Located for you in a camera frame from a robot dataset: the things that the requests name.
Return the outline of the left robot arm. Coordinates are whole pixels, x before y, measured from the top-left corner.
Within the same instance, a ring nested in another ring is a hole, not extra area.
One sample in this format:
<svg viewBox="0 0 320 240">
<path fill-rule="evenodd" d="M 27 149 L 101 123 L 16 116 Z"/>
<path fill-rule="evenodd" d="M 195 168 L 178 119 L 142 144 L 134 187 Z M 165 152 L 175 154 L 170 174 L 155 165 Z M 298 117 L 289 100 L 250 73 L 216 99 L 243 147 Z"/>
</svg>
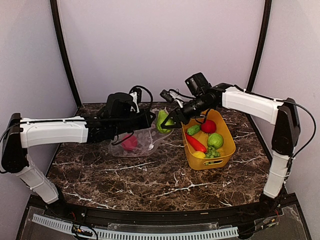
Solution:
<svg viewBox="0 0 320 240">
<path fill-rule="evenodd" d="M 28 158 L 28 148 L 40 145 L 79 143 L 92 144 L 113 140 L 121 134 L 130 136 L 137 130 L 148 129 L 156 115 L 151 107 L 140 108 L 137 91 L 117 92 L 108 96 L 96 115 L 55 119 L 22 118 L 14 113 L 2 134 L 2 174 L 19 177 L 60 218 L 71 213 L 58 188 Z"/>
</svg>

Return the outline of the green toy pear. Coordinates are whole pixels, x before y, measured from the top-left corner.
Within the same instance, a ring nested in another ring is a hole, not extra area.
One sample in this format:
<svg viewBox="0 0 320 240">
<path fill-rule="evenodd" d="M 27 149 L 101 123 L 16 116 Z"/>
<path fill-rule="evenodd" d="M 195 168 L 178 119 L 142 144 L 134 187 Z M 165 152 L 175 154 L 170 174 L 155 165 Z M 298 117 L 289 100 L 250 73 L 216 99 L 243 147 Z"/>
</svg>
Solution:
<svg viewBox="0 0 320 240">
<path fill-rule="evenodd" d="M 172 132 L 171 128 L 162 128 L 161 125 L 165 121 L 165 119 L 168 117 L 169 113 L 166 108 L 160 110 L 158 112 L 157 121 L 156 121 L 156 128 L 157 130 L 162 134 L 169 134 Z"/>
</svg>

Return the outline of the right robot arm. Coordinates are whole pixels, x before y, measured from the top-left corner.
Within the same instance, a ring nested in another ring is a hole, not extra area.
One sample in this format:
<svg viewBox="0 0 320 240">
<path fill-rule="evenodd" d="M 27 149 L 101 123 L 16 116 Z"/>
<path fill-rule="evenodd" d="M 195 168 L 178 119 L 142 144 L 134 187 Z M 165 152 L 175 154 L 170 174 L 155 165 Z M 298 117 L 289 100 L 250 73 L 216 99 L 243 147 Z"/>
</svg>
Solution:
<svg viewBox="0 0 320 240">
<path fill-rule="evenodd" d="M 180 128 L 201 112 L 217 107 L 240 111 L 274 126 L 271 166 L 259 202 L 255 205 L 255 213 L 266 217 L 279 204 L 281 190 L 298 154 L 295 147 L 301 133 L 300 105 L 292 98 L 283 100 L 262 96 L 237 85 L 220 83 L 212 86 L 201 72 L 187 78 L 185 83 L 193 97 L 168 114 L 160 125 L 162 129 Z"/>
</svg>

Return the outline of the yellow toy lemon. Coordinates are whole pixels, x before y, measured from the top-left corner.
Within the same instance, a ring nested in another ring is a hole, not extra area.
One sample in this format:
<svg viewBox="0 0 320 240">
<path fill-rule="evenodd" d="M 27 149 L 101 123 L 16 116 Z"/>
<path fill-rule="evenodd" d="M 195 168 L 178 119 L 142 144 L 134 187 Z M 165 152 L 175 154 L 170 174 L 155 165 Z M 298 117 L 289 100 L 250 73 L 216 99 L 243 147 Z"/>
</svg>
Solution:
<svg viewBox="0 0 320 240">
<path fill-rule="evenodd" d="M 197 159 L 205 159 L 206 158 L 206 153 L 202 152 L 202 151 L 195 151 L 192 153 L 192 155 Z"/>
</svg>

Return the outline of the pink red toy fruit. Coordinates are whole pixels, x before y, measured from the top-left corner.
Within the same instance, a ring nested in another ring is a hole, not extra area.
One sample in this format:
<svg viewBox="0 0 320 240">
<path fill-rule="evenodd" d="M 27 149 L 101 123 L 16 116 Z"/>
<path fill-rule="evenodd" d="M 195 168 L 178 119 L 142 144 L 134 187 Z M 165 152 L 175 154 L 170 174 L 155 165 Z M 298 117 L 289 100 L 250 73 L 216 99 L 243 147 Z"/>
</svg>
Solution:
<svg viewBox="0 0 320 240">
<path fill-rule="evenodd" d="M 138 146 L 138 139 L 135 135 L 127 134 L 125 137 L 125 141 L 121 143 L 121 146 L 125 151 L 131 152 Z"/>
</svg>

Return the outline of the clear zip top bag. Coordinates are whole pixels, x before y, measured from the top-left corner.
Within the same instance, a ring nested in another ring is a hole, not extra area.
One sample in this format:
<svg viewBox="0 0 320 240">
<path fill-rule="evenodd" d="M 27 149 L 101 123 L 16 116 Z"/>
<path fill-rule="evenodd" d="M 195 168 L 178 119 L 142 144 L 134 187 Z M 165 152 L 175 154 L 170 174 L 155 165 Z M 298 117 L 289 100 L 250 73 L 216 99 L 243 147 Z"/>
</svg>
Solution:
<svg viewBox="0 0 320 240">
<path fill-rule="evenodd" d="M 156 117 L 153 121 L 152 125 L 148 129 L 141 129 L 134 131 L 134 136 L 137 138 L 137 147 L 133 151 L 126 151 L 121 146 L 121 143 L 118 145 L 113 145 L 117 140 L 111 141 L 108 146 L 109 153 L 114 157 L 121 157 L 121 158 L 135 158 L 135 157 L 144 157 L 149 156 L 154 153 L 157 148 L 160 146 L 161 142 L 169 137 L 172 133 L 160 133 L 157 130 L 156 123 L 158 118 L 158 112 L 161 109 L 154 108 L 151 112 L 155 113 Z M 122 133 L 119 135 L 118 140 L 122 141 L 125 139 L 126 135 L 131 135 L 131 133 Z"/>
</svg>

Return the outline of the yellow plastic basket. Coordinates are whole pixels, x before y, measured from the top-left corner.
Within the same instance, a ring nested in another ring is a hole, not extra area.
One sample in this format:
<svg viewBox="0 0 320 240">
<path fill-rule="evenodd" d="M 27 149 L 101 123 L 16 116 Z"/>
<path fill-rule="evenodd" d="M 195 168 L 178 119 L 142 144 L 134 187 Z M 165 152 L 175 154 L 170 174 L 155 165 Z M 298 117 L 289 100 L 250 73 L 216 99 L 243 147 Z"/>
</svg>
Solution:
<svg viewBox="0 0 320 240">
<path fill-rule="evenodd" d="M 222 168 L 236 151 L 235 142 L 216 110 L 204 111 L 204 118 L 182 126 L 182 140 L 188 165 L 193 170 Z"/>
</svg>

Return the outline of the red toy chili pepper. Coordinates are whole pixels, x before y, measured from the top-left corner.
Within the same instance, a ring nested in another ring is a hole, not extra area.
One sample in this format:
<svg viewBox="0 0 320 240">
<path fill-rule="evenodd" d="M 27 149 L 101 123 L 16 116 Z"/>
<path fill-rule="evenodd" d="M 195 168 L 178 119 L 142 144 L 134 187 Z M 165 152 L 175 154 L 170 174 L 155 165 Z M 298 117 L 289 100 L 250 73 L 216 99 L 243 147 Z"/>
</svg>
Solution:
<svg viewBox="0 0 320 240">
<path fill-rule="evenodd" d="M 207 152 L 207 148 L 193 136 L 186 134 L 185 138 L 189 145 L 192 146 L 195 151 L 202 153 Z"/>
</svg>

